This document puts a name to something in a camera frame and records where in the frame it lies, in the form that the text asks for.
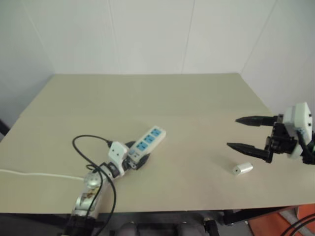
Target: white power strip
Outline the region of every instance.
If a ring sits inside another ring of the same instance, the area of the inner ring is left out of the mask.
[[[154,126],[129,149],[128,156],[132,160],[131,166],[136,169],[136,165],[141,158],[151,153],[152,150],[165,138],[166,131]]]

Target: blue outlet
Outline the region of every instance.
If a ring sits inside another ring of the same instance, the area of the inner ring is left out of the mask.
[[[147,144],[144,143],[144,142],[140,142],[138,145],[137,145],[137,148],[140,150],[140,151],[143,151],[144,149],[147,148]]]
[[[158,129],[154,129],[151,131],[151,134],[153,134],[154,136],[158,136],[161,133],[161,131],[159,131]]]
[[[146,141],[147,143],[150,144],[150,143],[153,142],[154,139],[155,139],[154,137],[152,137],[150,134],[148,134],[148,135],[145,137],[144,141]]]

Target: beige tabletop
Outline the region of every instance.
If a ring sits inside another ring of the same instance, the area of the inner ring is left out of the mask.
[[[115,181],[115,212],[274,207],[315,202],[315,169],[275,155],[272,164],[242,155],[227,142],[263,148],[270,127],[235,119],[270,115],[238,74],[56,75],[0,143],[0,169],[83,177],[86,162],[72,148],[76,135],[128,142],[153,125],[167,132],[138,171]],[[96,163],[107,161],[102,141],[81,139]],[[231,169],[251,162],[253,170]],[[79,180],[0,172],[0,212],[70,213]],[[112,205],[112,190],[102,212]]]

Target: orange object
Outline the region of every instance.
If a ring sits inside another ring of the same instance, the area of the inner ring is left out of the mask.
[[[315,204],[308,204],[299,206],[299,211],[297,214],[298,219],[302,219],[305,216],[315,213]],[[306,226],[311,232],[315,233],[315,222],[312,222]]]
[[[254,236],[279,236],[291,225],[278,213],[250,220],[249,224]]]

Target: black cable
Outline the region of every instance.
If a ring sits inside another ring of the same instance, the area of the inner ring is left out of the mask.
[[[295,230],[292,231],[292,233],[290,234],[290,236],[294,236],[296,234],[296,232],[298,232],[302,227],[312,223],[315,221],[315,218],[310,219],[308,221],[305,221],[303,224],[300,224],[298,227],[295,228]]]
[[[310,161],[309,164],[315,164],[315,157],[313,156],[313,154],[309,151],[309,149],[307,148],[307,145],[304,141],[303,135],[301,133],[301,131],[297,130],[296,131],[297,137],[299,139],[299,145],[301,146],[304,155],[307,156],[308,160]]]
[[[92,138],[101,139],[101,140],[105,141],[109,147],[111,146],[112,141],[109,141],[109,140],[107,140],[107,139],[105,139],[105,138],[102,138],[102,137],[99,137],[99,136],[89,135],[89,134],[79,135],[79,136],[75,137],[75,138],[72,140],[72,146],[73,146],[73,148],[77,151],[77,153],[78,153],[81,157],[83,157],[87,162],[89,162],[89,163],[91,164],[91,166],[95,167],[95,169],[97,169],[98,171],[102,172],[102,173],[106,176],[108,182],[110,183],[110,185],[111,185],[111,187],[112,187],[112,189],[113,189],[113,193],[114,193],[113,206],[112,206],[112,209],[111,209],[111,211],[110,211],[110,213],[109,213],[109,216],[108,216],[107,220],[105,221],[104,225],[96,232],[95,236],[98,236],[98,235],[100,234],[100,232],[102,232],[102,230],[108,225],[108,223],[109,223],[109,221],[110,221],[110,219],[112,218],[112,215],[113,215],[113,213],[114,213],[114,210],[115,210],[115,207],[116,207],[116,198],[117,198],[117,196],[116,196],[116,188],[115,188],[115,185],[114,185],[112,179],[108,176],[108,174],[107,174],[101,167],[99,167],[97,164],[95,164],[93,161],[91,161],[87,156],[85,156],[85,155],[78,149],[78,147],[77,147],[76,144],[75,144],[75,141],[76,141],[77,139],[79,139],[79,138],[82,138],[82,137],[92,137]]]
[[[93,200],[92,200],[92,202],[91,202],[91,204],[90,204],[90,206],[89,206],[89,208],[88,208],[88,210],[87,210],[87,213],[86,213],[86,215],[85,215],[85,220],[87,220],[87,218],[89,217],[89,213],[90,213],[90,211],[91,211],[91,208],[92,208],[92,206],[93,206],[93,203],[95,202],[96,198],[98,197],[98,195],[99,195],[99,193],[100,193],[100,191],[101,191],[101,189],[102,189],[102,186],[103,186],[103,176],[102,176],[102,174],[101,174],[100,171],[97,170],[96,168],[94,168],[94,170],[98,173],[98,175],[99,175],[99,177],[100,177],[100,186],[99,186],[99,188],[98,188],[97,193],[94,195]]]
[[[297,226],[298,224],[302,223],[302,221],[305,221],[307,220],[308,218],[311,218],[315,216],[315,213],[314,214],[311,214],[311,215],[308,215],[308,216],[305,216],[304,218],[296,221],[294,224],[292,224],[290,227],[288,227],[280,236],[285,236],[287,234],[287,232],[289,232],[292,228],[294,228],[295,226]]]

